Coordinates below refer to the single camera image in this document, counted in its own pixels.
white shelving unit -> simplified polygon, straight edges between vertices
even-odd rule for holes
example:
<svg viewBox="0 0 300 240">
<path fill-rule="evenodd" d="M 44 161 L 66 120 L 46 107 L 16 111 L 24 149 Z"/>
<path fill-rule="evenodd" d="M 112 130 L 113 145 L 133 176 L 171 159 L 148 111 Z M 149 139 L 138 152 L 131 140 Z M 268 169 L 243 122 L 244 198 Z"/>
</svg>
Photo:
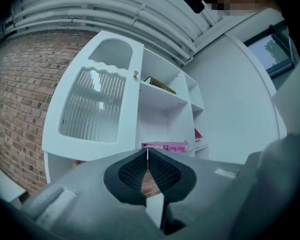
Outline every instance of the white shelving unit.
<svg viewBox="0 0 300 240">
<path fill-rule="evenodd" d="M 176 94 L 145 83 L 150 76 Z M 208 129 L 198 84 L 143 44 L 102 31 L 74 58 L 51 99 L 42 137 L 47 180 L 70 170 L 73 160 L 147 142 L 187 142 L 191 156 L 204 156 Z"/>
</svg>

white slatted panel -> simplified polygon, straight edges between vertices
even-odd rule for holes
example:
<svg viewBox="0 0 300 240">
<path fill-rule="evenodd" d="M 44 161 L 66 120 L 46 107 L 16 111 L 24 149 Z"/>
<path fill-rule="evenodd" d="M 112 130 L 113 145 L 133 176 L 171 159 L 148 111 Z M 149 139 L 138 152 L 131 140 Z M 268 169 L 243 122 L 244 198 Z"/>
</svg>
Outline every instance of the white slatted panel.
<svg viewBox="0 0 300 240">
<path fill-rule="evenodd" d="M 16 0 L 5 21 L 6 33 L 54 28 L 108 30 L 135 39 L 181 66 L 198 52 L 196 45 L 200 47 L 212 36 L 213 26 L 222 19 L 208 8 L 195 14 L 183 0 L 106 0 L 107 5 L 100 1 L 88 4 L 85 0 Z"/>
</svg>

white wall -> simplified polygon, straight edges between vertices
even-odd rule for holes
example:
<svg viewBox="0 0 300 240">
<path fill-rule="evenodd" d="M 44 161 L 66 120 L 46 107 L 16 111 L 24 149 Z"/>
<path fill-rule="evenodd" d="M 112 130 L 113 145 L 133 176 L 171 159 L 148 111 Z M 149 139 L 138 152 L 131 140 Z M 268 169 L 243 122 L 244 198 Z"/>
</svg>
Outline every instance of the white wall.
<svg viewBox="0 0 300 240">
<path fill-rule="evenodd" d="M 284 18 L 280 12 L 274 9 L 265 9 L 236 25 L 227 34 L 245 42 L 262 31 L 267 30 L 270 25 L 275 25 L 283 20 Z"/>
<path fill-rule="evenodd" d="M 209 135 L 209 159 L 243 164 L 280 135 L 275 87 L 242 42 L 223 35 L 183 68 L 198 82 Z"/>
</svg>

shelf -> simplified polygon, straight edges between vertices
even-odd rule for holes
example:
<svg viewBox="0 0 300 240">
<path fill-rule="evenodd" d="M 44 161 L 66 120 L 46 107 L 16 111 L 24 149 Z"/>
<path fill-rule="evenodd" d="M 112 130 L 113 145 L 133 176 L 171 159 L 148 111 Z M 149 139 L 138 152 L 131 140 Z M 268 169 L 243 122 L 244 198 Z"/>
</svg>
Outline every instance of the shelf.
<svg viewBox="0 0 300 240">
<path fill-rule="evenodd" d="M 191 107 L 192 107 L 192 112 L 193 113 L 201 112 L 201 111 L 204 110 L 203 107 L 198 106 L 198 105 L 194 104 L 193 102 L 191 103 Z"/>
<path fill-rule="evenodd" d="M 195 158 L 196 157 L 196 151 L 194 149 L 188 150 L 185 155 L 187 157 Z"/>
<path fill-rule="evenodd" d="M 190 76 L 185 74 L 185 80 L 186 80 L 186 86 L 188 90 L 192 90 L 195 86 L 197 86 L 197 83 L 195 80 L 193 80 Z"/>
<path fill-rule="evenodd" d="M 194 144 L 194 150 L 195 151 L 199 151 L 202 150 L 204 148 L 206 148 L 208 146 L 207 143 L 203 143 L 203 139 L 201 139 L 200 141 L 196 141 Z"/>
<path fill-rule="evenodd" d="M 198 85 L 194 86 L 192 89 L 189 90 L 189 95 L 190 100 L 193 104 L 195 104 L 199 108 L 204 107 L 204 103 L 202 101 L 202 96 Z"/>
<path fill-rule="evenodd" d="M 180 98 L 186 101 L 190 100 L 185 73 L 180 71 L 176 77 L 174 77 L 167 83 L 167 86 L 174 90 L 176 92 L 176 95 L 178 95 Z"/>
<path fill-rule="evenodd" d="M 203 148 L 195 150 L 194 156 L 200 159 L 209 159 L 209 146 L 206 145 Z"/>
<path fill-rule="evenodd" d="M 193 149 L 204 148 L 208 145 L 208 126 L 206 120 L 206 114 L 204 111 L 192 112 L 194 128 L 202 135 L 199 141 L 195 141 Z"/>
<path fill-rule="evenodd" d="M 140 82 L 139 103 L 160 110 L 170 110 L 186 104 L 187 101 L 167 90 L 146 82 Z"/>
<path fill-rule="evenodd" d="M 168 85 L 180 71 L 181 69 L 177 66 L 154 52 L 148 49 L 143 50 L 141 81 L 146 80 L 148 77 L 153 77 L 161 83 Z"/>
<path fill-rule="evenodd" d="M 74 160 L 44 151 L 47 183 L 54 183 L 73 168 Z"/>
<path fill-rule="evenodd" d="M 135 148 L 149 142 L 190 142 L 194 138 L 190 104 L 160 109 L 139 104 Z"/>
</svg>

black mesh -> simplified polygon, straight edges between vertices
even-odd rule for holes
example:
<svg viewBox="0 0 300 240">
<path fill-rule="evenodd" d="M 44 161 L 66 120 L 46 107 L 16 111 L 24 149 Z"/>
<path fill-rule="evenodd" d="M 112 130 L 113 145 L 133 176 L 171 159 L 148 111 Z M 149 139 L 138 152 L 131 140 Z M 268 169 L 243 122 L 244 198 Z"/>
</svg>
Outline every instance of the black mesh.
<svg viewBox="0 0 300 240">
<path fill-rule="evenodd" d="M 147 150 L 142 149 L 109 166 L 103 182 L 120 202 L 145 206 L 146 196 L 141 193 L 141 186 L 146 172 Z"/>
<path fill-rule="evenodd" d="M 149 154 L 149 171 L 161 192 L 171 188 L 181 178 L 178 168 L 153 153 Z"/>
<path fill-rule="evenodd" d="M 147 169 L 147 153 L 144 153 L 122 166 L 118 175 L 123 183 L 137 191 L 141 191 L 142 181 Z"/>
</svg>

